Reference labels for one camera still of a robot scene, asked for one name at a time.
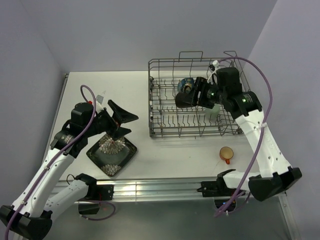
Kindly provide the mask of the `mint green cup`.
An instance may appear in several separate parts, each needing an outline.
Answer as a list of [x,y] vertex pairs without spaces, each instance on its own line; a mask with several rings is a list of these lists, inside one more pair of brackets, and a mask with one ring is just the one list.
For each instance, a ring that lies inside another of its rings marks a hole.
[[215,121],[220,114],[220,106],[215,104],[213,108],[205,108],[205,119],[208,121]]

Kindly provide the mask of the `blue patterned bowl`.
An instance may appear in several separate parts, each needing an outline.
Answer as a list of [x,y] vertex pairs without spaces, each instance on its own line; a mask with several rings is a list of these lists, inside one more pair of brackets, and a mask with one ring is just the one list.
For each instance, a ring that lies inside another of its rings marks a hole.
[[192,77],[181,79],[177,84],[178,93],[189,93],[194,87],[195,80]]

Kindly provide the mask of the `black ceramic mug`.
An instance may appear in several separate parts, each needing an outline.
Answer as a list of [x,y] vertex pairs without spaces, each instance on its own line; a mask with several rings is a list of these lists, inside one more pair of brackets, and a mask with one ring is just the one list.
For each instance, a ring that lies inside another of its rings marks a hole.
[[180,108],[180,109],[193,107],[193,94],[179,92],[175,96],[175,105],[177,108]]

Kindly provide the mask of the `small orange cup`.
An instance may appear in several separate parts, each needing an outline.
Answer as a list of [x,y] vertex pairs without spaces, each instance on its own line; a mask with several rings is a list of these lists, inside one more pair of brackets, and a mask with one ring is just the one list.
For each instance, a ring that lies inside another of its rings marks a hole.
[[234,151],[228,147],[224,146],[219,151],[219,157],[221,160],[223,160],[227,165],[231,163],[231,159],[234,156]]

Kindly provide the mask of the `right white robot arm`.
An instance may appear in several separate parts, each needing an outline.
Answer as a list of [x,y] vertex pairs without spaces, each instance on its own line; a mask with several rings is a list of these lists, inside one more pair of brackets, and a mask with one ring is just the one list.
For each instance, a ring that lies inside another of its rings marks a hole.
[[200,191],[211,197],[222,197],[232,196],[239,189],[241,193],[250,192],[262,202],[288,190],[302,177],[302,172],[292,167],[278,147],[257,95],[243,91],[240,73],[235,67],[220,68],[215,76],[213,84],[203,79],[196,81],[192,103],[201,107],[221,104],[231,114],[248,140],[259,172],[226,170],[217,175],[213,186],[202,187]]

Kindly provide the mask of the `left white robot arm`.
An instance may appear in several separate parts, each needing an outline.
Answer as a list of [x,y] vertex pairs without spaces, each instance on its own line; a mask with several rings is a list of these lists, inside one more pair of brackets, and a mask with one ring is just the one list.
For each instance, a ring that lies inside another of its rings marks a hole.
[[119,107],[112,100],[106,108],[96,103],[80,102],[71,111],[70,119],[55,136],[41,167],[22,194],[11,204],[0,208],[0,220],[6,231],[28,240],[42,240],[49,233],[54,220],[79,200],[95,201],[99,196],[97,180],[81,173],[54,197],[52,190],[65,170],[88,144],[88,139],[103,132],[112,140],[129,134],[121,125],[138,120],[138,116]]

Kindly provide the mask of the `black floral square plate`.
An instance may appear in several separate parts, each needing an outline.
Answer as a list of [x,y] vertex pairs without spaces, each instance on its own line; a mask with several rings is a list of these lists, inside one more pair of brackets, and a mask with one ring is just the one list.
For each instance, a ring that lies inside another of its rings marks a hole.
[[112,178],[131,161],[137,151],[137,147],[126,137],[114,140],[105,134],[86,155],[105,175]]

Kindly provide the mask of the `aluminium table edge rail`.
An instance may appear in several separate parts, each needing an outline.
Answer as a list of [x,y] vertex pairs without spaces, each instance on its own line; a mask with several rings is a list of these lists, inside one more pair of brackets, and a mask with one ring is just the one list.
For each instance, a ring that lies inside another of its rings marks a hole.
[[68,205],[80,201],[93,193],[97,185],[114,185],[114,202],[158,202],[197,200],[203,198],[197,189],[203,181],[217,178],[166,178],[149,180],[97,180],[89,175],[80,174],[68,185],[46,182],[32,189],[30,183],[21,196],[14,202],[33,209],[43,209],[65,201]]

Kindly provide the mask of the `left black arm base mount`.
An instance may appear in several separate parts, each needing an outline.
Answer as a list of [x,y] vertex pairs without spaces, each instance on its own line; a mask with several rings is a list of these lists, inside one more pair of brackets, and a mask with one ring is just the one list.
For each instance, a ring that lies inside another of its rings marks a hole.
[[111,201],[114,194],[114,185],[103,184],[97,185],[92,193],[88,193],[80,199],[78,212],[81,215],[96,215],[102,207],[101,202]]

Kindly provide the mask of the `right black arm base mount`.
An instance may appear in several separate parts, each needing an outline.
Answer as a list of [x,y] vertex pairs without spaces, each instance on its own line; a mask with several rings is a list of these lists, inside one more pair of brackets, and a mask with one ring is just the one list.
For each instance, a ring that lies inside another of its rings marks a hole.
[[226,174],[235,172],[235,169],[223,171],[217,175],[216,180],[202,181],[200,183],[201,187],[196,190],[198,193],[201,193],[204,198],[221,198],[214,200],[215,207],[217,208],[216,212],[219,216],[228,216],[230,213],[237,211],[237,198],[246,195],[246,190],[242,189],[235,194],[238,184],[233,188],[229,188],[223,179]]

